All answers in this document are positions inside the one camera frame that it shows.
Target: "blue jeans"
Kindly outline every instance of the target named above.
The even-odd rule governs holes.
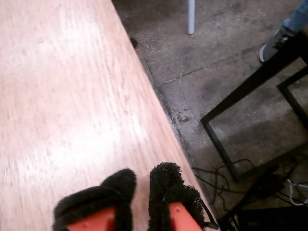
[[[280,30],[289,36],[294,36],[306,25],[308,25],[308,0],[304,0],[291,18],[284,19]]]

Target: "white chair leg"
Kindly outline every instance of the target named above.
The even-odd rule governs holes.
[[[188,0],[188,34],[194,33],[195,0]]]

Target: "person's leg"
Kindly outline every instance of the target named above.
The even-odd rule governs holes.
[[[260,61],[266,62],[282,47],[285,42],[291,39],[299,31],[308,25],[308,0],[295,10],[291,18],[283,21],[280,30],[276,32],[274,37],[265,44],[260,50]]]
[[[304,2],[295,10],[291,18],[283,21],[280,30],[288,36],[293,37],[299,31],[304,29],[308,24],[308,0]]]

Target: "orange object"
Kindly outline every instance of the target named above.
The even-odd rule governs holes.
[[[173,231],[202,231],[181,202],[169,204]]]
[[[115,212],[114,207],[106,208],[69,225],[67,228],[70,231],[113,231]]]

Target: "black metal frame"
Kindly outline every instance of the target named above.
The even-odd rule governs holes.
[[[297,155],[308,148],[308,142],[301,146],[263,164],[256,169],[251,169],[245,173],[239,174],[229,158],[226,150],[219,141],[217,135],[210,125],[210,121],[226,111],[228,108],[236,104],[242,98],[254,91],[256,88],[264,84],[270,78],[283,70],[288,64],[296,58],[302,57],[305,61],[308,55],[308,38],[304,33],[299,33],[293,39],[289,40],[286,45],[281,48],[270,60],[264,63],[255,73],[253,73],[244,83],[235,89],[229,96],[220,102],[213,110],[205,115],[201,122],[209,134],[214,146],[220,154],[220,157],[226,164],[227,169],[235,181],[245,180],[255,174],[255,172],[264,172],[268,167],[277,164],[287,157]]]
[[[308,75],[308,66],[304,67],[302,70],[297,72],[295,75],[293,75],[292,77],[288,78],[286,81],[279,84],[277,88],[280,90],[282,95],[288,101],[293,111],[297,115],[298,119],[302,122],[304,127],[308,130],[308,116],[305,113],[304,109],[301,107],[301,105],[297,102],[296,98],[293,96],[293,94],[288,89],[290,85],[292,85],[293,83],[300,80],[306,75]]]

